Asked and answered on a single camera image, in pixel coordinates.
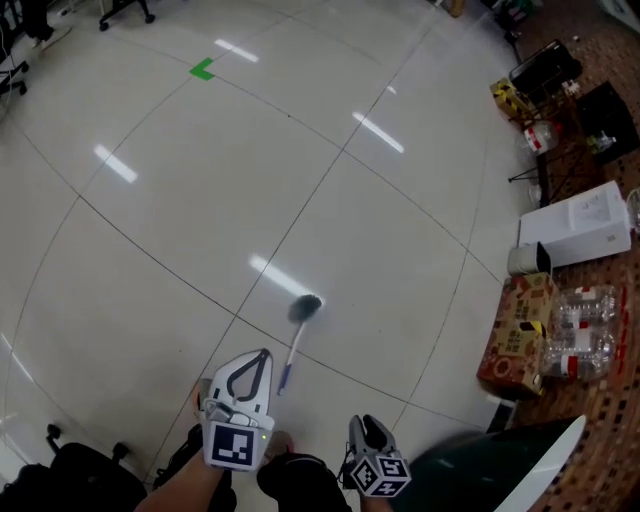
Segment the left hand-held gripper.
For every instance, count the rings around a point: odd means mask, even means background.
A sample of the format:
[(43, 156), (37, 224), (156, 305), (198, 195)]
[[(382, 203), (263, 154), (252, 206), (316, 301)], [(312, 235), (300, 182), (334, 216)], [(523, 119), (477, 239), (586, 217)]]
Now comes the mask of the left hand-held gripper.
[(216, 370), (211, 398), (204, 400), (201, 411), (208, 466), (239, 472), (258, 469), (275, 425), (267, 414), (272, 373), (273, 358), (267, 349), (241, 354)]

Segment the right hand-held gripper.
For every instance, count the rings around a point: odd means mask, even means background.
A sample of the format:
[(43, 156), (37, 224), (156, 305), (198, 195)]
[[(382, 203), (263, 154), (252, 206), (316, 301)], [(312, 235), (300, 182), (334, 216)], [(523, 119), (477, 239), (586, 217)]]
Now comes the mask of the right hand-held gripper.
[(397, 451), (395, 437), (374, 416), (351, 418), (349, 446), (354, 455), (349, 455), (341, 468), (345, 489), (357, 490), (365, 497), (393, 498), (411, 481), (407, 460)]

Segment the white and green bathtub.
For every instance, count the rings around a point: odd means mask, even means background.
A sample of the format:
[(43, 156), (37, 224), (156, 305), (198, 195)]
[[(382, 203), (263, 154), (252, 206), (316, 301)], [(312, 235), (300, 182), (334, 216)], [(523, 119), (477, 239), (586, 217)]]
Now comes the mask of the white and green bathtub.
[(394, 512), (528, 512), (566, 465), (584, 415), (446, 440), (410, 463)]

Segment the grey brush with white handle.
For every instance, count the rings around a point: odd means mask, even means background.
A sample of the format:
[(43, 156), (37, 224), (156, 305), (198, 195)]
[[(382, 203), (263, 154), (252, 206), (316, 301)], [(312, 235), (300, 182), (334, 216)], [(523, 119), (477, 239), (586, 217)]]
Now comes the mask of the grey brush with white handle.
[(295, 325), (293, 340), (291, 343), (289, 355), (287, 357), (285, 366), (283, 368), (278, 388), (277, 395), (282, 396), (286, 389), (288, 380), (291, 375), (294, 359), (297, 354), (300, 338), (303, 334), (304, 328), (307, 323), (315, 316), (315, 314), (322, 307), (322, 300), (320, 297), (313, 294), (306, 294), (298, 297), (296, 301), (291, 305), (288, 319)]

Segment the person's left forearm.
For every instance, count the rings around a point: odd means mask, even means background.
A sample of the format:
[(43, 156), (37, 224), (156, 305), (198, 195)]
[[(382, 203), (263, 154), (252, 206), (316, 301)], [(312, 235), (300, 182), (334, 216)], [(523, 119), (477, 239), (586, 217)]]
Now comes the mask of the person's left forearm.
[(141, 501), (134, 512), (207, 512), (224, 470), (205, 463), (200, 449), (176, 474)]

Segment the person's left shoe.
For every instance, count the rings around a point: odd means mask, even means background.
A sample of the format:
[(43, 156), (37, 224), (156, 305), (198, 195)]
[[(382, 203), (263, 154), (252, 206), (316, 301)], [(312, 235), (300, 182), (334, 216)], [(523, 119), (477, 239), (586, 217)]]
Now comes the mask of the person's left shoe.
[(210, 386), (210, 379), (199, 379), (193, 387), (190, 400), (193, 413), (197, 419), (200, 419), (205, 411), (204, 402), (209, 396)]

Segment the person's right shoe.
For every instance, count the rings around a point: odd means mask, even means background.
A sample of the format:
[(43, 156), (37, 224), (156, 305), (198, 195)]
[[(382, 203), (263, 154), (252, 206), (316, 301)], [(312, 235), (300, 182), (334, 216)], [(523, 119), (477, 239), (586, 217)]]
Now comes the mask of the person's right shoe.
[(278, 456), (293, 453), (294, 451), (295, 447), (291, 435), (285, 431), (275, 431), (265, 450), (263, 462), (267, 464)]

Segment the clear plastic water jug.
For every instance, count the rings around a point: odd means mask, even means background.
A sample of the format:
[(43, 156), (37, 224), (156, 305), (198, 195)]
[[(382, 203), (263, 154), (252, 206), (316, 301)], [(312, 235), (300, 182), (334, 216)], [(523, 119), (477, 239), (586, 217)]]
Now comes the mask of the clear plastic water jug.
[(553, 302), (553, 332), (592, 328), (613, 333), (617, 306), (618, 292), (611, 285), (561, 290)]
[(566, 380), (602, 378), (609, 372), (614, 348), (615, 338), (607, 327), (581, 322), (560, 328), (544, 344), (540, 373)]
[(564, 128), (551, 120), (537, 120), (523, 131), (525, 147), (535, 156), (555, 149), (561, 140)]

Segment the small white trash bin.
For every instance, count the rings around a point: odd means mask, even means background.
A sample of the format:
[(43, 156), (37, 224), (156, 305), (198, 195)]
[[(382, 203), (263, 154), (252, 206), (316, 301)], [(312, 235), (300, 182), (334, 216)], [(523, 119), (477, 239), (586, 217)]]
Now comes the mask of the small white trash bin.
[(551, 275), (552, 270), (551, 257), (540, 242), (515, 247), (509, 252), (507, 272), (510, 276), (523, 276), (537, 273)]

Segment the white water dispenser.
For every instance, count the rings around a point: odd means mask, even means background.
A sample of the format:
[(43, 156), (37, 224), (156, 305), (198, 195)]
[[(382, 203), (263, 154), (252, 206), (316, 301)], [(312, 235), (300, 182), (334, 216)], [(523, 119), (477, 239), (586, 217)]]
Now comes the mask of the white water dispenser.
[(609, 181), (522, 215), (518, 245), (541, 244), (557, 268), (627, 252), (631, 231), (626, 201)]

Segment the dark table with metal legs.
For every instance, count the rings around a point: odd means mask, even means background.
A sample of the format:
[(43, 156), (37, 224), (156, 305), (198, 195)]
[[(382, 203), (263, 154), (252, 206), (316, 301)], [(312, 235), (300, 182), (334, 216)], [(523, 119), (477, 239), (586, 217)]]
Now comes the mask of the dark table with metal legs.
[(533, 155), (524, 143), (524, 153), (535, 163), (532, 168), (509, 178), (510, 182), (529, 179), (537, 185), (537, 202), (541, 207), (557, 199), (562, 188), (572, 179), (591, 179), (597, 173), (599, 165), (594, 161), (580, 124), (576, 105), (580, 97), (559, 92), (542, 104), (533, 105), (531, 119), (515, 121), (523, 131), (537, 120), (557, 121), (564, 128), (559, 145), (545, 154)]

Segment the large clear dispenser bottle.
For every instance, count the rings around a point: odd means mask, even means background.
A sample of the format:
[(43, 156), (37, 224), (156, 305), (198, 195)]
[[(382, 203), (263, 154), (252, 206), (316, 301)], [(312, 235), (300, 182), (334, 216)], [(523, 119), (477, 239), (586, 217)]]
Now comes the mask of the large clear dispenser bottle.
[(640, 187), (633, 189), (628, 194), (625, 208), (629, 230), (640, 235)]

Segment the yellow black striped box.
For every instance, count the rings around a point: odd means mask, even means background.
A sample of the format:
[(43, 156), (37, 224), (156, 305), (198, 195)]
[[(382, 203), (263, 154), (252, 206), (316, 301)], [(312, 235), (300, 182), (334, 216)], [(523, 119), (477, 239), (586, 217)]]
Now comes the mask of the yellow black striped box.
[(493, 100), (509, 120), (523, 121), (533, 117), (534, 106), (528, 97), (519, 92), (508, 78), (490, 85)]

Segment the small plastic drink bottle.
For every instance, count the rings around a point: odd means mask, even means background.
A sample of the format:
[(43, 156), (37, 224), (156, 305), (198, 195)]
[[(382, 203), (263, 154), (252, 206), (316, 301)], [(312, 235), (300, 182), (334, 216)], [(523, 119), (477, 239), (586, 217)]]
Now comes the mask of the small plastic drink bottle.
[(593, 155), (604, 153), (615, 143), (616, 138), (607, 135), (603, 130), (587, 137), (587, 145)]

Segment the black flat screen panel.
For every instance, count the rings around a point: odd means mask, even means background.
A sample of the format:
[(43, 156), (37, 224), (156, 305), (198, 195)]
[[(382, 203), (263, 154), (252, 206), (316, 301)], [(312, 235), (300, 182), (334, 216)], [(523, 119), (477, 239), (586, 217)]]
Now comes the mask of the black flat screen panel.
[(640, 148), (640, 136), (631, 113), (609, 81), (581, 96), (576, 105), (586, 138), (601, 130), (616, 138), (607, 151), (592, 154), (597, 165), (603, 166)]
[(537, 93), (553, 93), (565, 81), (582, 73), (581, 62), (567, 47), (554, 39), (509, 72), (509, 80), (522, 94), (532, 98)]

